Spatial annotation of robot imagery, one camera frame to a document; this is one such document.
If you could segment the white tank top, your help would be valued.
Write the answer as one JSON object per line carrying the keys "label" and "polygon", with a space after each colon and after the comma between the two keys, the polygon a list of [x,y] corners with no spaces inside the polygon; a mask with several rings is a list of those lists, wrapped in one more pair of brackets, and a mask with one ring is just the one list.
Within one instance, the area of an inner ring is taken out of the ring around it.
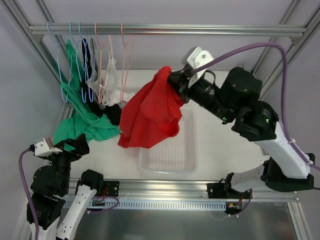
{"label": "white tank top", "polygon": [[109,40],[109,58],[106,68],[106,74],[104,78],[102,87],[102,97],[101,104],[103,106],[112,107],[113,105],[119,104],[120,102],[128,102],[133,96],[133,93],[125,93],[117,87],[118,78],[117,78],[117,69],[116,69],[116,59],[113,55],[113,45],[112,37],[108,36]]}

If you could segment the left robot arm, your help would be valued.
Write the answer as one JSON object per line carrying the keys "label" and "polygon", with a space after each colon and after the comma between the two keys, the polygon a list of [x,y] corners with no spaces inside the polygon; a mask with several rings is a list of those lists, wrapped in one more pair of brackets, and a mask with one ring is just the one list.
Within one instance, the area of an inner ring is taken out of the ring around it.
{"label": "left robot arm", "polygon": [[68,138],[53,144],[49,137],[42,138],[29,148],[34,156],[48,160],[33,175],[32,196],[27,204],[27,221],[34,240],[73,240],[79,223],[94,196],[104,190],[101,173],[86,170],[77,182],[75,199],[67,214],[60,220],[63,199],[69,192],[72,162],[89,154],[86,135]]}

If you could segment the pink hanger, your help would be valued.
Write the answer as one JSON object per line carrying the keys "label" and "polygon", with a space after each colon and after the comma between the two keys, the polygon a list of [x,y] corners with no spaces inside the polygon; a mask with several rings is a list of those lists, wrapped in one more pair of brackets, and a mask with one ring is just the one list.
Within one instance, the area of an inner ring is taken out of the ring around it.
{"label": "pink hanger", "polygon": [[131,59],[133,55],[133,49],[135,44],[135,37],[129,36],[128,39],[125,39],[124,23],[120,25],[120,33],[122,38],[123,45],[123,59],[122,59],[122,71],[121,71],[121,88],[120,88],[120,102],[123,102],[125,88],[127,84],[128,74],[131,65]]}
{"label": "pink hanger", "polygon": [[108,49],[108,60],[104,62],[103,60],[103,53],[104,53],[104,48],[106,45],[108,45],[108,48],[110,48],[110,41],[111,41],[111,37],[108,36],[106,38],[106,40],[104,42],[101,42],[99,39],[99,35],[98,35],[98,23],[95,22],[94,23],[94,34],[98,43],[98,47],[99,47],[99,85],[98,85],[98,103],[102,104],[103,101],[103,96],[104,96],[104,92],[106,91],[106,82],[108,80],[107,77],[107,73],[105,73],[105,76],[103,77],[102,74],[102,67],[104,66],[104,64],[106,64],[106,70],[108,70],[108,64],[109,64],[109,60],[111,58],[111,50]]}

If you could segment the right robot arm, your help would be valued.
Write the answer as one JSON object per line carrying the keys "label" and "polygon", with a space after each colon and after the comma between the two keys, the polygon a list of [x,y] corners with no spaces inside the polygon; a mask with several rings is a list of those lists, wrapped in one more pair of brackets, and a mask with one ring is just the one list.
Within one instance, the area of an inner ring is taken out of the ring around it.
{"label": "right robot arm", "polygon": [[262,82],[241,67],[231,69],[222,86],[207,81],[203,76],[191,83],[188,66],[172,72],[168,83],[183,103],[196,102],[223,124],[232,124],[232,131],[249,142],[262,147],[269,159],[244,172],[229,173],[224,183],[208,192],[210,198],[240,197],[258,187],[288,193],[312,190],[314,176],[310,173],[315,156],[297,153],[280,122],[278,114],[260,100]]}

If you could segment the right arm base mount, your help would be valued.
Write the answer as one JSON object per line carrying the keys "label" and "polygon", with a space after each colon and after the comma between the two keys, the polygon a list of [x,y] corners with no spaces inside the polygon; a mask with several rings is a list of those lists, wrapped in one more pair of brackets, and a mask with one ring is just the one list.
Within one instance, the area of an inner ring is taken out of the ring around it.
{"label": "right arm base mount", "polygon": [[230,180],[222,178],[219,182],[210,182],[206,185],[209,199],[240,199],[248,200],[251,190],[239,192],[231,188]]}

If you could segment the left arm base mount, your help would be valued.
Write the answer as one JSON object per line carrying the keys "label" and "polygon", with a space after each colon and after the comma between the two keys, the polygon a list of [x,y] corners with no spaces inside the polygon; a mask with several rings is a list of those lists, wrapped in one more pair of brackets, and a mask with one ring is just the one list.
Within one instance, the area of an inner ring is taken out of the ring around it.
{"label": "left arm base mount", "polygon": [[102,187],[102,196],[118,197],[120,182],[115,180],[104,180]]}

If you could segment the red tank top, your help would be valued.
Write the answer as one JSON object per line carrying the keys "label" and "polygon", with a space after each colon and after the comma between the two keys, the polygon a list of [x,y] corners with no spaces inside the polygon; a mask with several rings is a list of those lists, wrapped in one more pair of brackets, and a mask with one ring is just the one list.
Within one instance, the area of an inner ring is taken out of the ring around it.
{"label": "red tank top", "polygon": [[168,82],[172,69],[162,67],[121,111],[118,145],[150,149],[179,133],[183,102]]}

